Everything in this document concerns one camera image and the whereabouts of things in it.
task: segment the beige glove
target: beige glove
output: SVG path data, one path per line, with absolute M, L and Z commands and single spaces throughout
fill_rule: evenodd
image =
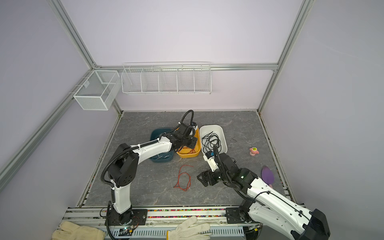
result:
M 196 216 L 191 216 L 184 222 L 180 223 L 175 230 L 167 231 L 167 240 L 208 240 L 211 233 L 199 234 L 208 231 L 211 226 L 209 223 L 203 223 L 191 227 L 197 222 Z
M 52 240 L 104 240 L 105 233 L 100 229 L 64 221 L 61 230 L 55 230 Z

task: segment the blue bin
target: blue bin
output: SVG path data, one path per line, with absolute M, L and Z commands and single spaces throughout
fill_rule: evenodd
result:
M 169 132 L 171 130 L 172 130 L 171 128 L 158 128 L 158 129 L 153 130 L 153 132 L 151 133 L 150 141 L 158 138 L 160 134 L 162 134 L 164 132 Z M 152 160 L 152 162 L 169 162 L 173 158 L 173 152 L 174 151 L 160 153 L 158 155 L 151 157 L 151 160 Z

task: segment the purple spatula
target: purple spatula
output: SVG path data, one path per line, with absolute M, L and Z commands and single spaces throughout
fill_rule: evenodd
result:
M 273 172 L 269 169 L 269 167 L 264 166 L 262 169 L 262 180 L 272 187 L 272 183 L 275 182 L 275 177 L 273 176 Z

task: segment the wire basket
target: wire basket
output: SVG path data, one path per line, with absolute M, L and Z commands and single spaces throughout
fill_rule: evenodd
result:
M 108 110 L 120 88 L 117 71 L 94 70 L 73 97 L 84 110 Z
M 121 73 L 126 94 L 182 94 L 212 92 L 209 65 L 125 67 Z

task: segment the gray marble tabletop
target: gray marble tabletop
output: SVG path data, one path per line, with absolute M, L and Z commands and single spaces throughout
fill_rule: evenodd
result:
M 113 137 L 111 145 L 96 175 L 86 206 L 106 206 L 111 200 L 109 185 L 99 180 L 101 170 L 112 157 L 116 148 L 122 144 L 128 145 L 149 141 L 151 132 L 156 128 L 174 127 L 180 121 L 182 112 L 125 112 Z M 224 130 L 227 142 L 227 154 L 237 161 L 238 167 L 245 167 L 261 174 L 263 166 L 268 166 L 274 173 L 273 188 L 284 194 L 272 153 L 269 150 L 257 113 L 253 111 L 223 111 L 223 112 L 195 112 L 194 122 L 199 127 L 217 124 Z M 260 154 L 251 156 L 250 147 L 257 147 Z M 190 188 L 185 192 L 174 188 L 182 165 L 182 171 L 191 176 Z M 131 183 L 131 202 L 134 207 L 148 206 L 199 206 L 199 205 L 239 205 L 242 198 L 235 191 L 223 183 L 204 187 L 197 175 L 209 170 L 202 153 L 197 157 L 180 158 L 176 153 L 170 162 L 154 163 L 145 160 L 137 167 L 134 181 Z M 181 175 L 180 185 L 185 188 L 189 177 Z

